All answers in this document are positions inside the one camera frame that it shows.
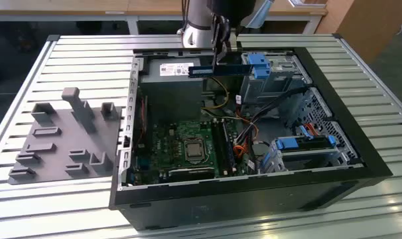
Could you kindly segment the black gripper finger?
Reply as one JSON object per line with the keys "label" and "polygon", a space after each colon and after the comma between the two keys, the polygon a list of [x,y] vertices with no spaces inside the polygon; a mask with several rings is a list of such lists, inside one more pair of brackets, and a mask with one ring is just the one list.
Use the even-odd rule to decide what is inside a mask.
{"label": "black gripper finger", "polygon": [[230,48],[231,48],[231,26],[230,20],[220,15],[214,15],[214,61],[212,61],[212,70],[214,76],[219,76],[222,65],[227,64]]}

